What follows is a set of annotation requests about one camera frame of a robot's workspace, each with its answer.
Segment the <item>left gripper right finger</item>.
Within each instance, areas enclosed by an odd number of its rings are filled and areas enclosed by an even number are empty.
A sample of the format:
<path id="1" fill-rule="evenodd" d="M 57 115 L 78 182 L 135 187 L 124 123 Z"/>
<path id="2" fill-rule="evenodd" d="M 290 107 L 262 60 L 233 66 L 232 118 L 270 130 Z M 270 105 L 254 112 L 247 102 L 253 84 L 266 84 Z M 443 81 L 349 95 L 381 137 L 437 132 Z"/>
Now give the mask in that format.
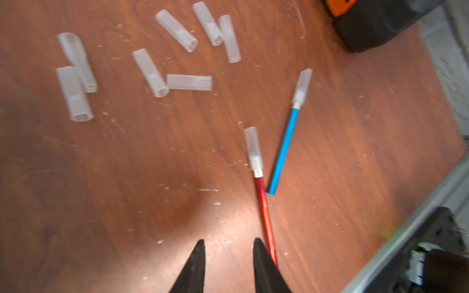
<path id="1" fill-rule="evenodd" d="M 256 293 L 292 293 L 260 238 L 253 247 Z"/>

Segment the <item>blue carving knife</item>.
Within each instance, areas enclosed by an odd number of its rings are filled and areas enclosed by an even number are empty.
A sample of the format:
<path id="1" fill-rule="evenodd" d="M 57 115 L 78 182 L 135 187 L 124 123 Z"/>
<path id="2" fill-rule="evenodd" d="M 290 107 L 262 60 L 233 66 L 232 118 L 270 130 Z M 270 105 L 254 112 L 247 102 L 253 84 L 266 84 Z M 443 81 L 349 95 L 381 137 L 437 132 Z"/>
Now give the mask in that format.
<path id="1" fill-rule="evenodd" d="M 287 127 L 283 135 L 282 143 L 280 145 L 280 150 L 278 152 L 274 171 L 272 173 L 270 185 L 268 188 L 268 193 L 271 195 L 275 195 L 277 192 L 282 170 L 287 159 L 289 145 L 291 143 L 296 122 L 298 120 L 299 111 L 305 103 L 312 76 L 313 70 L 311 68 L 307 68 L 300 72 L 296 88 L 291 100 L 291 111 Z"/>

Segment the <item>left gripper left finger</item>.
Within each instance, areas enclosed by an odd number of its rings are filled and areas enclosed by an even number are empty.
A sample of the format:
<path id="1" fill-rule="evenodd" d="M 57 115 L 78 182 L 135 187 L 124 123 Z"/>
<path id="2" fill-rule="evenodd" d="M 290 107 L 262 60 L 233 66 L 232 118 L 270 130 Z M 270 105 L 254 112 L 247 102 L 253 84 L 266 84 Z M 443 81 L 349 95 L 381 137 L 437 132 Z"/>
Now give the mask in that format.
<path id="1" fill-rule="evenodd" d="M 200 239 L 169 293 L 203 293 L 206 269 L 205 241 Z"/>

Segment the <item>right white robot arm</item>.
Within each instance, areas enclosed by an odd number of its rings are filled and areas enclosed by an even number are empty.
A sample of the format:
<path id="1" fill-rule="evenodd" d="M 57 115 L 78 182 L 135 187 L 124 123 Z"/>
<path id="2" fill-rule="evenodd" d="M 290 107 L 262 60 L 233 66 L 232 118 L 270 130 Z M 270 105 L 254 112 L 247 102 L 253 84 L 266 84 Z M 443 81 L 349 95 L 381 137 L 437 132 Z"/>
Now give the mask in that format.
<path id="1" fill-rule="evenodd" d="M 370 281 L 366 293 L 467 293 L 469 250 L 449 208 L 437 208 Z"/>

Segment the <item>red carving knife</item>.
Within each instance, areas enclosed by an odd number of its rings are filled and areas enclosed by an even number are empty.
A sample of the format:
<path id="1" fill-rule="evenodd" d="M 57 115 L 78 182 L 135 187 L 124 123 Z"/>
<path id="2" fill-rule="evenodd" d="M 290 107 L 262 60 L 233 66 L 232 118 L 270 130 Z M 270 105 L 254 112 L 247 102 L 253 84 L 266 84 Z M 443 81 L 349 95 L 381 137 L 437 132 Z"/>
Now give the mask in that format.
<path id="1" fill-rule="evenodd" d="M 247 156 L 249 160 L 249 167 L 254 175 L 256 192 L 260 202 L 261 221 L 265 232 L 265 239 L 267 242 L 267 249 L 274 264 L 277 266 L 276 246 L 274 242 L 273 230 L 271 227 L 271 219 L 269 215 L 269 208 L 267 204 L 267 197 L 265 192 L 265 185 L 263 179 L 263 159 L 261 155 L 260 143 L 258 140 L 258 133 L 256 127 L 249 127 L 244 130 L 245 143 L 247 147 Z"/>

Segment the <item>translucent protective cap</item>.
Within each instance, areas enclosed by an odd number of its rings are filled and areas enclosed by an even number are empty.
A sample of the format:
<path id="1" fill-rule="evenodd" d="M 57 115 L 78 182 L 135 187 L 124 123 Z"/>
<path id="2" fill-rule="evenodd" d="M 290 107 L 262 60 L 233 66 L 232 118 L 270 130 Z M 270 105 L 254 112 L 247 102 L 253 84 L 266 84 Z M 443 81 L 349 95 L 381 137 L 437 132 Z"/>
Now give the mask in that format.
<path id="1" fill-rule="evenodd" d="M 56 68 L 56 74 L 67 104 L 70 119 L 74 122 L 87 122 L 94 119 L 76 68 L 72 66 Z"/>
<path id="2" fill-rule="evenodd" d="M 63 32 L 57 36 L 57 39 L 66 58 L 76 68 L 84 90 L 87 93 L 97 92 L 98 84 L 80 37 L 70 32 Z"/>
<path id="3" fill-rule="evenodd" d="M 187 52 L 195 51 L 198 40 L 166 9 L 159 11 L 155 19 Z"/>
<path id="4" fill-rule="evenodd" d="M 212 91 L 213 87 L 212 76 L 168 74 L 166 81 L 173 90 Z"/>
<path id="5" fill-rule="evenodd" d="M 222 32 L 225 51 L 229 63 L 237 63 L 241 60 L 241 53 L 238 41 L 233 28 L 232 19 L 229 15 L 223 15 L 218 19 L 218 24 Z"/>
<path id="6" fill-rule="evenodd" d="M 144 75 L 153 95 L 156 98 L 162 98 L 169 93 L 169 88 L 156 68 L 146 49 L 140 49 L 132 52 L 132 56 L 137 63 L 140 71 Z"/>
<path id="7" fill-rule="evenodd" d="M 212 46 L 221 45 L 223 42 L 223 35 L 206 4 L 203 1 L 194 3 L 192 5 L 192 9 Z"/>

